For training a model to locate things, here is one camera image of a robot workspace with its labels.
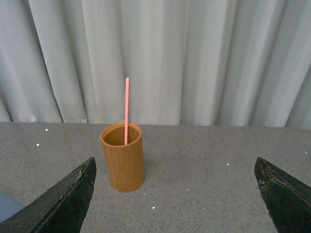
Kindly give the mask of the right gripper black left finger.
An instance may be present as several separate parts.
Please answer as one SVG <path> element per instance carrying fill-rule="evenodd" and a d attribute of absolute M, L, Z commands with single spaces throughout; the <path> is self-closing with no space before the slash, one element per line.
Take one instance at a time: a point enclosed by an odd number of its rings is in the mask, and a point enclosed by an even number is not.
<path fill-rule="evenodd" d="M 78 233 L 96 178 L 90 157 L 53 187 L 0 224 L 2 233 Z"/>

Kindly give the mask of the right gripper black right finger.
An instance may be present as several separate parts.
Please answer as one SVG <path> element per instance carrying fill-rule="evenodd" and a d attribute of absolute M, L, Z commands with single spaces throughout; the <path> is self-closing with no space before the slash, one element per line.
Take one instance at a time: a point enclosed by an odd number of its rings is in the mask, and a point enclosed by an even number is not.
<path fill-rule="evenodd" d="M 311 231 L 311 188 L 259 157 L 254 173 L 261 197 L 279 233 Z"/>

